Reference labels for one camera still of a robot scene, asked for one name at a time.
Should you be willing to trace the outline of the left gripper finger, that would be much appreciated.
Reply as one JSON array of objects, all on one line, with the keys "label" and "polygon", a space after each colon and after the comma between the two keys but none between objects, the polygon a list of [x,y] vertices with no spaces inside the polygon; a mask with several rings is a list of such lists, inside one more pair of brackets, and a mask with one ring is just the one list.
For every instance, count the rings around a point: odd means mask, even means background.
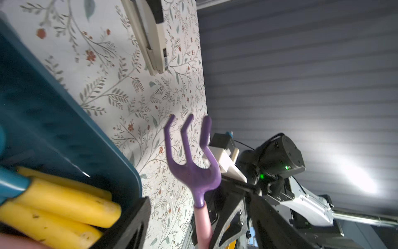
[{"label": "left gripper finger", "polygon": [[145,242],[151,203],[149,197],[138,200],[91,247],[91,249],[142,249]]}]

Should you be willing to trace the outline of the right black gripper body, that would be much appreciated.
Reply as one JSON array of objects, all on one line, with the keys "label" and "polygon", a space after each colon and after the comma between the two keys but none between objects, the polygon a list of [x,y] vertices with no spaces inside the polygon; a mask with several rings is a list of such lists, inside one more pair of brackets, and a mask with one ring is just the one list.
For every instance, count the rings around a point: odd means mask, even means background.
[{"label": "right black gripper body", "polygon": [[254,222],[261,249],[310,249],[312,245],[257,194],[255,187],[235,179],[222,179],[218,188],[228,193],[209,249],[222,249],[238,239],[248,221]]}]

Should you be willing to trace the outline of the teal plastic storage box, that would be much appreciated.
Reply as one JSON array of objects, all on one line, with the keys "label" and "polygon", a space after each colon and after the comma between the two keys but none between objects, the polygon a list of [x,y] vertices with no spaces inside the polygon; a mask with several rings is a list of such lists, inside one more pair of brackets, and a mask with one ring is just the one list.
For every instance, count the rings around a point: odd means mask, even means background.
[{"label": "teal plastic storage box", "polygon": [[1,21],[2,164],[10,158],[48,174],[108,190],[121,222],[142,196],[140,176],[101,128]]}]

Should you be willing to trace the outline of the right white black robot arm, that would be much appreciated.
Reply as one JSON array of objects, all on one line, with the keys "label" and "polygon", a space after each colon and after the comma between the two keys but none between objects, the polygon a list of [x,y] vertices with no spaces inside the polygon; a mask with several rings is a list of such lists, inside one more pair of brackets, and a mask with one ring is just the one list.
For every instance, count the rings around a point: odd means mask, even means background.
[{"label": "right white black robot arm", "polygon": [[205,195],[211,249],[358,249],[341,222],[397,228],[396,218],[335,208],[295,178],[305,171],[300,150],[279,133],[240,152],[230,133],[215,134],[209,147],[221,168],[220,186]]}]

